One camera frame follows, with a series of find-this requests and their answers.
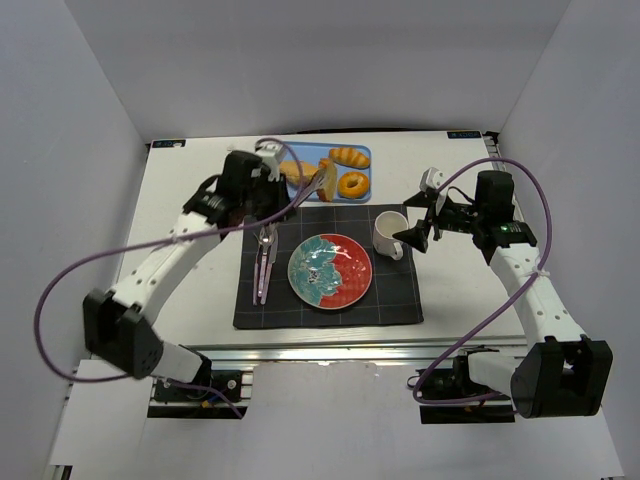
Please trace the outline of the white ceramic mug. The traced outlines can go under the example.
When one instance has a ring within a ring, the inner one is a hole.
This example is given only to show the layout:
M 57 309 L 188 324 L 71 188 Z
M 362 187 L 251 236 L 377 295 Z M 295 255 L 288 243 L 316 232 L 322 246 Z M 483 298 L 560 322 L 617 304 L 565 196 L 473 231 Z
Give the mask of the white ceramic mug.
M 373 230 L 375 251 L 395 261 L 401 260 L 404 255 L 402 243 L 394 238 L 394 234 L 408 228 L 407 218 L 399 212 L 385 211 L 379 214 L 375 219 Z

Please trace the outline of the brown cake slice bread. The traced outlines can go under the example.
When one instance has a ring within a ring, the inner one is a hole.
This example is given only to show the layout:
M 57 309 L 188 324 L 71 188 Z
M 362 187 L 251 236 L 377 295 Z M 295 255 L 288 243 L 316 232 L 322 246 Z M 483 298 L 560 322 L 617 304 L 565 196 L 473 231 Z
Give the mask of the brown cake slice bread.
M 316 189 L 318 198 L 322 202 L 332 202 L 338 183 L 338 170 L 334 161 L 330 158 L 322 158 L 318 164 L 318 174 L 320 175 L 319 186 Z

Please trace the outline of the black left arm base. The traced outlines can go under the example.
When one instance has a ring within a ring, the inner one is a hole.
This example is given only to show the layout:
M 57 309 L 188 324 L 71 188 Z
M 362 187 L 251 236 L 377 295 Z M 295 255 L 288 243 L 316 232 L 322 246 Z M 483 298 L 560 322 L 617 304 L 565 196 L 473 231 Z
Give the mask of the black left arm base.
M 251 398 L 250 370 L 213 370 L 204 388 L 156 380 L 147 409 L 150 419 L 240 420 Z

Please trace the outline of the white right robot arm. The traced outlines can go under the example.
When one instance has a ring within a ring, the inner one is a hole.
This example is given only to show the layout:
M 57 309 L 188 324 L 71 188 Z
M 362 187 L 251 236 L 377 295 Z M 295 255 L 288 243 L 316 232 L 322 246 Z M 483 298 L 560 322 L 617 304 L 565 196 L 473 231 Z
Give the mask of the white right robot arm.
M 406 205 L 426 214 L 394 239 L 424 252 L 429 235 L 468 234 L 509 298 L 525 333 L 528 351 L 517 360 L 491 347 L 466 347 L 463 341 L 447 350 L 452 372 L 430 381 L 430 365 L 416 379 L 413 395 L 429 407 L 460 407 L 505 396 L 524 418 L 595 415 L 613 362 L 609 345 L 590 339 L 565 308 L 543 266 L 529 226 L 515 218 L 514 182 L 503 171 L 482 171 L 475 195 L 464 203 L 448 196 L 448 179 L 438 169 L 424 172 L 420 191 Z

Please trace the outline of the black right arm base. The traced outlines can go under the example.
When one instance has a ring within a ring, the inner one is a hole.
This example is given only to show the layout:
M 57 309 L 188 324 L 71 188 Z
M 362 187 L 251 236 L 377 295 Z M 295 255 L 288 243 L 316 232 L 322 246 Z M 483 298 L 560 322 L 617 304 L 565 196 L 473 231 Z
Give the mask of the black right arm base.
M 427 400 L 420 407 L 424 424 L 513 423 L 517 412 L 510 398 L 511 377 L 519 360 L 485 345 L 462 348 L 448 368 L 435 369 L 416 384 L 423 371 L 409 377 L 406 387 Z

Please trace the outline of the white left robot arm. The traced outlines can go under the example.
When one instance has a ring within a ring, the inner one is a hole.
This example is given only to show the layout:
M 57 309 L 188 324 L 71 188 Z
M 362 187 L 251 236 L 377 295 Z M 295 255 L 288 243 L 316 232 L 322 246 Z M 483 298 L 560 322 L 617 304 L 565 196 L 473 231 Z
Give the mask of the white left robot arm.
M 128 276 L 83 300 L 87 350 L 135 379 L 149 376 L 205 384 L 204 356 L 163 341 L 153 324 L 188 273 L 246 217 L 282 218 L 290 202 L 279 165 L 283 145 L 267 142 L 255 152 L 227 154 L 219 175 L 206 179 L 184 204 L 169 242 L 154 248 Z

